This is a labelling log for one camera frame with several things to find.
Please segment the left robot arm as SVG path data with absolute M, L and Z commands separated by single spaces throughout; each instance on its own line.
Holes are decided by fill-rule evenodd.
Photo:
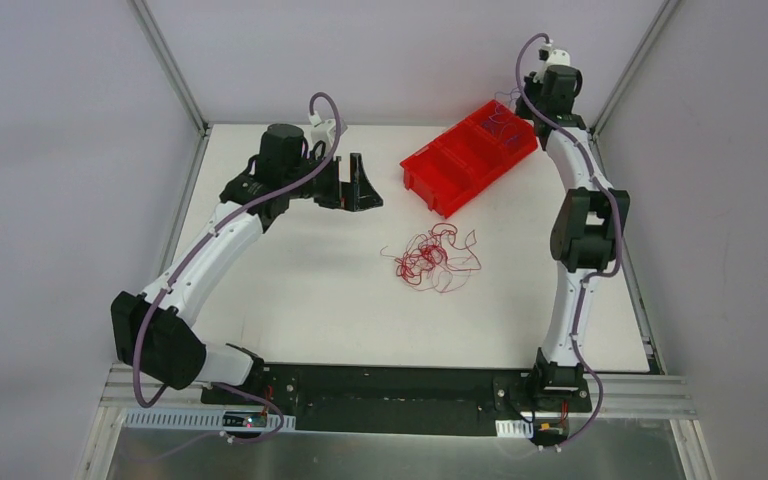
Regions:
M 382 206 L 358 153 L 348 180 L 339 177 L 336 147 L 344 126 L 312 118 L 310 132 L 272 124 L 246 168 L 223 188 L 208 221 L 187 250 L 139 293 L 120 292 L 111 304 L 118 359 L 162 387 L 224 383 L 241 404 L 257 402 L 265 378 L 257 355 L 231 344 L 201 340 L 193 330 L 200 310 L 236 259 L 261 238 L 293 200 L 359 212 Z

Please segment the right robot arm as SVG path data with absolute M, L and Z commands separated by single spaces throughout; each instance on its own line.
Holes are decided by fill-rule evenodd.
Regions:
M 550 232 L 557 289 L 549 329 L 525 379 L 526 403 L 544 411 L 588 412 L 591 397 L 580 356 L 601 278 L 619 272 L 630 196 L 614 188 L 595 163 L 587 127 L 573 111 L 581 72 L 551 65 L 524 79 L 518 116 L 534 124 L 542 150 L 565 190 Z

